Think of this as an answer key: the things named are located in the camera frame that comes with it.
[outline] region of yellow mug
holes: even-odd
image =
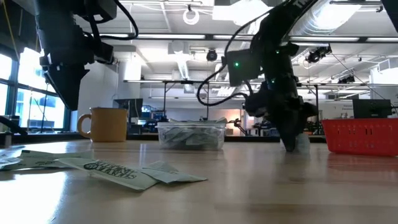
[[[127,110],[118,108],[90,108],[91,114],[80,116],[77,130],[93,142],[124,142],[127,134]],[[89,132],[84,132],[81,125],[84,119],[91,119]]]

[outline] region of plastic container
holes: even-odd
[[[224,144],[223,123],[159,122],[156,128],[164,149],[221,149]]]
[[[331,152],[398,156],[398,119],[331,119],[322,125]]]

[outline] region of red basket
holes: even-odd
[[[398,119],[322,121],[328,149],[335,153],[398,156]]]

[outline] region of wooden table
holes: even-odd
[[[222,151],[161,150],[157,142],[26,145],[95,150],[125,166],[168,161],[204,182],[157,184],[143,193],[75,170],[0,172],[0,222],[11,223],[397,223],[398,159],[286,154],[279,144],[226,143]]]

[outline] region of desk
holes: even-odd
[[[279,143],[238,143],[221,151],[161,150],[157,142],[89,141],[26,145],[50,152],[95,150],[125,166],[168,161],[204,182],[143,193],[75,169],[0,172],[2,223],[397,223],[398,160],[286,154]]]

